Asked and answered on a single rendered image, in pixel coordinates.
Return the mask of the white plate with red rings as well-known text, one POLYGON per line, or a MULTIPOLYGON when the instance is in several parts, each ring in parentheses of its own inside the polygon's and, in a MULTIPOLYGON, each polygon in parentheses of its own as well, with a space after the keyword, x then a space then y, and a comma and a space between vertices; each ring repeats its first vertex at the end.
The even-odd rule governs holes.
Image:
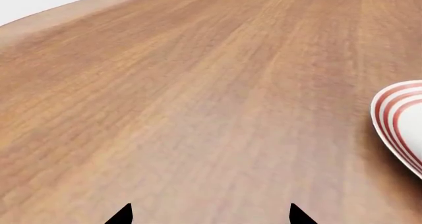
POLYGON ((422 80, 403 81, 378 91, 370 115, 385 146, 422 180, 422 80))

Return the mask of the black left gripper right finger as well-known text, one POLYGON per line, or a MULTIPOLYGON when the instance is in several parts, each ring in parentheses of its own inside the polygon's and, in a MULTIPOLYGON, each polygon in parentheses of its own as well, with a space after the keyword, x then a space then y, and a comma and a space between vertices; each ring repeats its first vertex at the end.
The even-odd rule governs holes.
POLYGON ((294 203, 290 205, 289 222, 290 224, 318 224, 294 203))

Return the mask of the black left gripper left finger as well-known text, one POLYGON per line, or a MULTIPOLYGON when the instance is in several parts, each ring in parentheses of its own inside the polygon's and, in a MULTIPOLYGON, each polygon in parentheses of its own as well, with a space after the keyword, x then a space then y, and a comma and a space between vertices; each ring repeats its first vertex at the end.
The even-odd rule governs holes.
POLYGON ((126 204, 121 210, 113 215, 104 224, 132 224, 133 222, 133 210, 132 204, 126 204))

